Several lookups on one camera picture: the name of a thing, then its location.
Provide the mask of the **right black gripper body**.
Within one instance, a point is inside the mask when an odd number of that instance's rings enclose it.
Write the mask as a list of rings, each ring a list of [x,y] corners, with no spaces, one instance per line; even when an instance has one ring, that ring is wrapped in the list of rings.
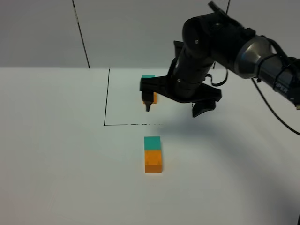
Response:
[[[220,89],[203,83],[213,60],[192,56],[184,43],[174,41],[175,58],[171,62],[166,76],[142,78],[140,91],[156,92],[180,103],[196,103],[204,100],[219,101]]]

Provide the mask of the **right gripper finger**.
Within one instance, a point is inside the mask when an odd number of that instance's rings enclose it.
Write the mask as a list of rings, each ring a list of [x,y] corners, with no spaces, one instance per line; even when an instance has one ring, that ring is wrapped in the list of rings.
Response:
[[[202,113],[213,111],[216,108],[215,101],[202,101],[194,104],[192,109],[193,117],[197,117]]]
[[[154,102],[154,92],[153,91],[142,91],[142,101],[145,104],[146,111],[150,111],[150,107]]]

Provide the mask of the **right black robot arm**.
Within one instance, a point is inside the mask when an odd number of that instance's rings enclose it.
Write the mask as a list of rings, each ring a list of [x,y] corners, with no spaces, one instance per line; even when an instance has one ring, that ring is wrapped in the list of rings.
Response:
[[[212,111],[222,93],[220,85],[204,84],[217,62],[243,79],[268,84],[295,106],[300,105],[299,60],[288,57],[272,39],[259,36],[230,18],[214,2],[211,14],[184,23],[182,41],[175,41],[175,57],[168,74],[142,78],[140,90],[146,111],[160,94],[179,103],[193,103],[194,117]]]

